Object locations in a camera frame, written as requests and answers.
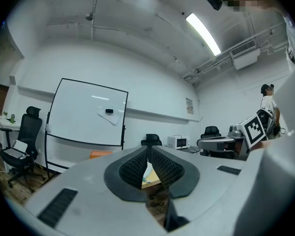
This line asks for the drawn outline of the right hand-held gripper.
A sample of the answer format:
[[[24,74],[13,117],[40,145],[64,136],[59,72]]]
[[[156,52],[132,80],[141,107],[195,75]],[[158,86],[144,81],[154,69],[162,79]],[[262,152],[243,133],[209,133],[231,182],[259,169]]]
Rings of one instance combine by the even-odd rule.
[[[257,114],[229,128],[228,136],[199,139],[200,149],[224,152],[228,159],[247,160],[251,149],[266,137],[263,125]]]

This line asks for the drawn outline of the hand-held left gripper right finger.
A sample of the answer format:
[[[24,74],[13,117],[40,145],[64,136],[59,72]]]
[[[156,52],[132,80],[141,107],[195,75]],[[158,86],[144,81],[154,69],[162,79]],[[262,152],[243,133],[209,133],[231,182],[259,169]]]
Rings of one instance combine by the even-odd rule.
[[[238,175],[219,167],[238,171],[243,169],[244,162],[153,147],[151,163],[169,196],[165,226],[153,222],[151,235],[233,235],[240,202],[229,189]]]

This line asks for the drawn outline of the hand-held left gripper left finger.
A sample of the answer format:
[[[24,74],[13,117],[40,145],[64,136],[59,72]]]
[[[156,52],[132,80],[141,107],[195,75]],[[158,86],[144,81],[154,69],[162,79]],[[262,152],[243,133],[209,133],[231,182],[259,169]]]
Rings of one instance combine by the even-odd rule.
[[[28,224],[40,236],[163,236],[166,230],[153,218],[146,203],[126,202],[104,182],[105,169],[136,148],[86,160],[54,178],[25,204]],[[38,219],[41,211],[64,188],[77,191],[54,228]]]

